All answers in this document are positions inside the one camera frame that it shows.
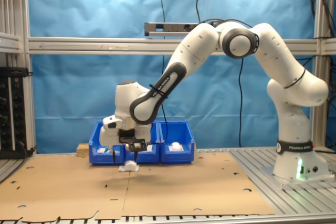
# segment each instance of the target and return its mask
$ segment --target small white object in gripper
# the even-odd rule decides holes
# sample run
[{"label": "small white object in gripper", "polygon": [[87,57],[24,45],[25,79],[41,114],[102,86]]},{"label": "small white object in gripper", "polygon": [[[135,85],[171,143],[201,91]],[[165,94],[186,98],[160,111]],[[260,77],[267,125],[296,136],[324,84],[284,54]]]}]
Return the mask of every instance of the small white object in gripper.
[{"label": "small white object in gripper", "polygon": [[139,165],[136,162],[129,160],[125,162],[125,165],[119,166],[119,171],[120,172],[137,172],[139,171]]}]

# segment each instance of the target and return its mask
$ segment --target green status light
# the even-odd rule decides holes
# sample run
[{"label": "green status light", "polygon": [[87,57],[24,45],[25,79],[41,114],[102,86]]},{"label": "green status light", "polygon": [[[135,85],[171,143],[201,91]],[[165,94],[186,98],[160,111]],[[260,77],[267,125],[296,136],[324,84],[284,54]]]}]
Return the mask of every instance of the green status light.
[{"label": "green status light", "polygon": [[296,171],[296,178],[299,179],[301,176],[302,158],[298,161],[298,169]]}]

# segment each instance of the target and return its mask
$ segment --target wooden block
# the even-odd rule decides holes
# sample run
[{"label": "wooden block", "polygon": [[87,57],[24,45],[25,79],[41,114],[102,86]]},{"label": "wooden block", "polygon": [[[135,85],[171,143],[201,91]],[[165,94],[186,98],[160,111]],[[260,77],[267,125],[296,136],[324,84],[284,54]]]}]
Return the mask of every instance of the wooden block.
[{"label": "wooden block", "polygon": [[76,151],[77,157],[88,157],[89,156],[89,144],[79,144]]}]

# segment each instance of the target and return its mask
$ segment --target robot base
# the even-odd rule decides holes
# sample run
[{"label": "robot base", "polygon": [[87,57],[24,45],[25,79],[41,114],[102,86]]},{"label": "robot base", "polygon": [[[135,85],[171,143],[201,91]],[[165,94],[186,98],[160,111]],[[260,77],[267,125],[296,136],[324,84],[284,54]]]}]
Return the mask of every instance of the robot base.
[{"label": "robot base", "polygon": [[315,151],[294,153],[285,152],[277,156],[274,170],[264,167],[262,172],[269,181],[281,189],[290,185],[334,181],[328,170],[328,163]]}]

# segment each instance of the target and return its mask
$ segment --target horizontal aluminum bar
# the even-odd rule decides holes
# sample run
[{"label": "horizontal aluminum bar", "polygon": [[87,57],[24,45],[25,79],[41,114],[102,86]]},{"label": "horizontal aluminum bar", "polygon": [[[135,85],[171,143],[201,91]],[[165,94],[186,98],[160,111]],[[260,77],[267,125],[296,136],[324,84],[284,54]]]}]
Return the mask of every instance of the horizontal aluminum bar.
[{"label": "horizontal aluminum bar", "polygon": [[19,37],[10,34],[0,33],[0,52],[19,54]]},{"label": "horizontal aluminum bar", "polygon": [[[58,38],[30,37],[30,54],[49,55],[171,55],[180,39],[130,39],[130,38]],[[287,39],[294,55],[315,55],[317,40]],[[218,48],[212,55],[224,55]]]},{"label": "horizontal aluminum bar", "polygon": [[336,55],[336,39],[326,39],[322,45],[323,55]]}]

